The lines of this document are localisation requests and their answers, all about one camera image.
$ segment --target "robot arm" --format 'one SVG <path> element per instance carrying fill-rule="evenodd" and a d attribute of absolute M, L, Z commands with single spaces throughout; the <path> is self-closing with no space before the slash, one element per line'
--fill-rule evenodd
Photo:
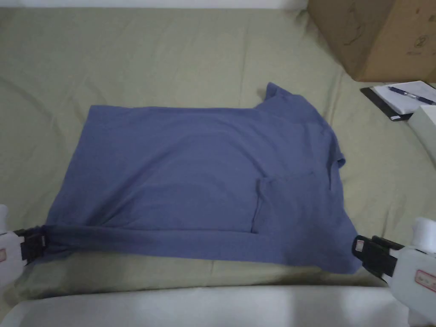
<path fill-rule="evenodd" d="M 20 277 L 24 266 L 42 257 L 46 243 L 38 228 L 0 232 L 0 289 Z"/>
<path fill-rule="evenodd" d="M 418 218 L 411 246 L 358 236 L 352 252 L 409 308 L 410 326 L 436 324 L 436 222 Z"/>

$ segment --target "pen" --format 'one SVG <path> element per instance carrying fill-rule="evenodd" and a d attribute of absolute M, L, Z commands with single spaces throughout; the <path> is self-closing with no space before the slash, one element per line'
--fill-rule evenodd
<path fill-rule="evenodd" d="M 424 103 L 426 103 L 428 105 L 435 105 L 436 104 L 436 102 L 434 102 L 432 100 L 428 100 L 428 99 L 426 99 L 426 98 L 424 98 L 422 96 L 419 96 L 419 95 L 416 95 L 416 94 L 413 94 L 413 93 L 409 93 L 409 92 L 406 92 L 406 91 L 394 88 L 392 86 L 388 86 L 388 89 L 391 90 L 392 92 L 408 96 L 409 98 L 412 98 L 412 99 L 424 102 Z"/>

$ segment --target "notebook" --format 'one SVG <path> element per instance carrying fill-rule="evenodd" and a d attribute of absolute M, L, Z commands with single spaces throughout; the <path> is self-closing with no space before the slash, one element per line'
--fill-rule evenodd
<path fill-rule="evenodd" d="M 389 90 L 388 86 L 393 86 L 400 90 L 419 95 L 436 102 L 436 89 L 432 88 L 430 85 L 422 81 L 372 87 L 371 89 L 374 91 L 374 93 L 376 93 L 389 107 L 391 107 L 399 115 L 412 114 L 425 103 L 395 93 Z"/>

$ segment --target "blue t-shirt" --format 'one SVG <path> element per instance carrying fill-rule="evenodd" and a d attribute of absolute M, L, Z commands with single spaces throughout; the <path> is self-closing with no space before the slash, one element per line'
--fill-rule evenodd
<path fill-rule="evenodd" d="M 43 229 L 48 258 L 117 251 L 353 273 L 333 130 L 269 83 L 255 108 L 92 106 Z"/>

